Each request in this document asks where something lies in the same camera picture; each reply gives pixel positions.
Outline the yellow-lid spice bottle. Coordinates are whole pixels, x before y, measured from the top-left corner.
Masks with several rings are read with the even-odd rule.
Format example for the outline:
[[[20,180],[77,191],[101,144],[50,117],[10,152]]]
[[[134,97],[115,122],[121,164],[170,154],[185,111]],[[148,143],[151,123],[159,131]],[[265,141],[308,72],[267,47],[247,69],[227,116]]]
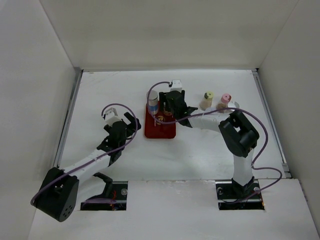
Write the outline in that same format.
[[[205,111],[212,106],[214,94],[212,91],[207,91],[204,93],[203,99],[201,100],[199,107]]]

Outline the pink-lid spice bottle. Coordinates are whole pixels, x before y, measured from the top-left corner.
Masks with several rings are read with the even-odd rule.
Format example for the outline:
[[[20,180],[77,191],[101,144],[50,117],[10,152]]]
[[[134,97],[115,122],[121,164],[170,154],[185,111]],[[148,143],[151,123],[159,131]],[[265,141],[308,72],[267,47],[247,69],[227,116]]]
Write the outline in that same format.
[[[231,99],[232,99],[232,96],[229,93],[224,93],[221,96],[219,103],[216,105],[216,109],[218,110],[218,112],[224,113]]]

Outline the silver-lid shaker jar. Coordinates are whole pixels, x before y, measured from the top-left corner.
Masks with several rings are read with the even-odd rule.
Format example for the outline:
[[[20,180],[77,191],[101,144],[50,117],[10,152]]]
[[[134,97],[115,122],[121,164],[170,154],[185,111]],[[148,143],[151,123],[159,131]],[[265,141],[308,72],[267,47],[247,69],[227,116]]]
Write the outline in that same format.
[[[236,101],[230,101],[228,103],[228,107],[229,108],[237,108],[238,109],[240,107],[240,105]]]

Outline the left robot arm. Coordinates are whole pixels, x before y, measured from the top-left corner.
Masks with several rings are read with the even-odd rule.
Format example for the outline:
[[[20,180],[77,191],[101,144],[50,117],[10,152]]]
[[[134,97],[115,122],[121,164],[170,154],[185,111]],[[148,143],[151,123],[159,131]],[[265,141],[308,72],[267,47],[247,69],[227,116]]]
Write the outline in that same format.
[[[80,185],[115,163],[141,129],[135,114],[125,112],[124,117],[129,123],[110,108],[103,115],[108,136],[84,159],[65,168],[51,168],[30,204],[58,222],[65,221],[75,209]]]

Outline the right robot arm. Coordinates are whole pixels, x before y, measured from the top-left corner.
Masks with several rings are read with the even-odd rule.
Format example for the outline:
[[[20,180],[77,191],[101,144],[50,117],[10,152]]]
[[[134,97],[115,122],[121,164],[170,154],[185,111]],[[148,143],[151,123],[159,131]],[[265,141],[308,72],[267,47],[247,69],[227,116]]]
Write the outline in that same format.
[[[239,110],[207,114],[196,107],[187,106],[184,90],[160,92],[159,101],[160,109],[171,113],[180,125],[211,130],[222,135],[228,150],[233,154],[231,190],[236,197],[245,197],[255,180],[252,161],[260,137],[247,117]]]

